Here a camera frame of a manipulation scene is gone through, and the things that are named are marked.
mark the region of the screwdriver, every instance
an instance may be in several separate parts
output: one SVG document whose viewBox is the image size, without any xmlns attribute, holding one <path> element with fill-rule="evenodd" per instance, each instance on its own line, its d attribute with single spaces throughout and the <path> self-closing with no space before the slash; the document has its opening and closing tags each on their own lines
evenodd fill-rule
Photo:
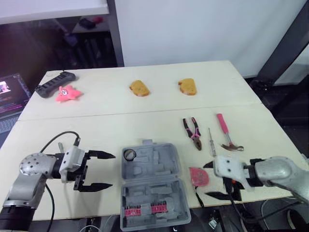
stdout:
<svg viewBox="0 0 309 232">
<path fill-rule="evenodd" d="M 209 131 L 209 137 L 210 137 L 209 143 L 210 143 L 210 145 L 211 145 L 212 156 L 213 156 L 213 157 L 216 157 L 216 156 L 217 156 L 217 154 L 216 154 L 216 148 L 214 147 L 214 143 L 213 143 L 213 140 L 212 140 L 212 137 L 211 137 L 211 130 L 210 130 L 210 128 L 208 128 L 208 131 Z"/>
</svg>

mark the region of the laptop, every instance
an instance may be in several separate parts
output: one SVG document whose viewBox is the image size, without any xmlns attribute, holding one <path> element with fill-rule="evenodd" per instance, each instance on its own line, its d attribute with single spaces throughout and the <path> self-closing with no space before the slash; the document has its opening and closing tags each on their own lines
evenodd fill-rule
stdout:
<svg viewBox="0 0 309 232">
<path fill-rule="evenodd" d="M 0 147 L 31 97 L 21 75 L 0 77 Z"/>
</svg>

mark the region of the red bit holder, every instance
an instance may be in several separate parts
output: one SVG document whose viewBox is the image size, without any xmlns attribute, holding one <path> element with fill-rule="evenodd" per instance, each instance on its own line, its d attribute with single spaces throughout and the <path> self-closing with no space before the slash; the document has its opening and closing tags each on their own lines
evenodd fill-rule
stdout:
<svg viewBox="0 0 309 232">
<path fill-rule="evenodd" d="M 131 217 L 131 216 L 140 216 L 140 206 L 128 206 L 125 208 L 125 216 Z"/>
<path fill-rule="evenodd" d="M 160 202 L 160 203 L 151 203 L 151 213 L 157 214 L 157 213 L 165 213 L 168 211 L 166 201 Z M 125 216 L 131 217 L 131 216 L 140 216 L 140 205 L 138 206 L 127 206 L 125 207 Z"/>
<path fill-rule="evenodd" d="M 156 213 L 165 213 L 168 211 L 166 202 L 158 203 L 158 204 L 151 204 L 151 212 L 153 214 Z"/>
</svg>

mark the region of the hammer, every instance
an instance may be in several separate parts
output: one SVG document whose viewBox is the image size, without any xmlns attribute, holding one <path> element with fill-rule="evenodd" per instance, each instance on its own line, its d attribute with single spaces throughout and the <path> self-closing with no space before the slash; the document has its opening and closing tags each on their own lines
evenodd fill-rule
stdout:
<svg viewBox="0 0 309 232">
<path fill-rule="evenodd" d="M 221 147 L 223 147 L 224 149 L 228 150 L 228 151 L 243 151 L 244 148 L 243 146 L 235 146 L 232 141 L 231 141 L 231 138 L 228 134 L 228 128 L 227 128 L 227 125 L 223 119 L 223 115 L 222 114 L 217 114 L 217 118 L 219 120 L 219 123 L 220 123 L 220 126 L 223 130 L 223 133 L 226 135 L 227 137 L 227 140 L 228 140 L 228 146 L 227 145 L 224 145 L 222 144 Z"/>
</svg>

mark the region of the laptop screen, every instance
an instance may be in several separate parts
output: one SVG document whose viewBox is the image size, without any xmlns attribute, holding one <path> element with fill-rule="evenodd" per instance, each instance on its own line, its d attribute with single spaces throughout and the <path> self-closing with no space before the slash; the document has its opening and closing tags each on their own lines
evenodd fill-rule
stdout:
<svg viewBox="0 0 309 232">
<path fill-rule="evenodd" d="M 31 97 L 19 74 L 0 77 L 0 117 L 21 112 Z"/>
</svg>

